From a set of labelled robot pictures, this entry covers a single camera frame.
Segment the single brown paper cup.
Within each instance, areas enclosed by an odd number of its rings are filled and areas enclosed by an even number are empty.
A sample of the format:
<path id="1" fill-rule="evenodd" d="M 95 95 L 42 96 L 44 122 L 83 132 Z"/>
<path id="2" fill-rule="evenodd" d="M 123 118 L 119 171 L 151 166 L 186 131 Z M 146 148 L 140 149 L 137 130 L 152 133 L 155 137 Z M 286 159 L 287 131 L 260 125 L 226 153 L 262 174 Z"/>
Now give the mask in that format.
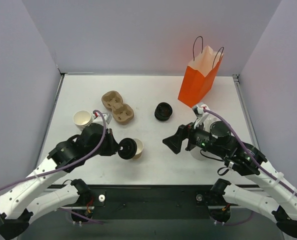
<path id="1" fill-rule="evenodd" d="M 141 157 L 142 153 L 143 153 L 143 149 L 144 149 L 144 144 L 141 140 L 139 140 L 138 138 L 134 138 L 133 139 L 136 143 L 136 153 L 133 157 L 133 159 L 138 159 Z"/>

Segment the black cup lid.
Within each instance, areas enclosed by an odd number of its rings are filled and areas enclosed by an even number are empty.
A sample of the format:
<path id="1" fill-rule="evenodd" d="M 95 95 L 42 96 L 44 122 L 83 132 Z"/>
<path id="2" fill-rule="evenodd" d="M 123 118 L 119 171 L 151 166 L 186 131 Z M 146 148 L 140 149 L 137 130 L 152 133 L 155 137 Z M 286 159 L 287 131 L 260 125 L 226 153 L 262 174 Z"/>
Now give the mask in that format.
<path id="1" fill-rule="evenodd" d="M 137 152 L 137 144 L 132 138 L 124 138 L 118 144 L 118 155 L 124 160 L 132 159 Z"/>

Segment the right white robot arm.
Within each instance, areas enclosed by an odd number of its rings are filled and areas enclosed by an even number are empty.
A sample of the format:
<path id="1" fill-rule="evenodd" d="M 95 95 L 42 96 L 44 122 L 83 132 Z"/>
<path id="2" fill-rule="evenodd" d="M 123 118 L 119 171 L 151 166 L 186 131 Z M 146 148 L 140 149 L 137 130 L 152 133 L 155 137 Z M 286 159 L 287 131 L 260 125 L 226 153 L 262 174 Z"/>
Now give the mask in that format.
<path id="1" fill-rule="evenodd" d="M 285 234 L 297 238 L 297 189 L 285 180 L 256 147 L 239 141 L 233 130 L 223 121 L 215 121 L 209 130 L 194 127 L 193 123 L 180 125 L 176 133 L 163 143 L 178 154 L 182 142 L 188 140 L 186 151 L 195 147 L 219 157 L 229 171 L 254 182 L 266 195 L 245 190 L 228 180 L 219 178 L 210 190 L 216 204 L 224 201 L 259 213 L 273 221 Z"/>

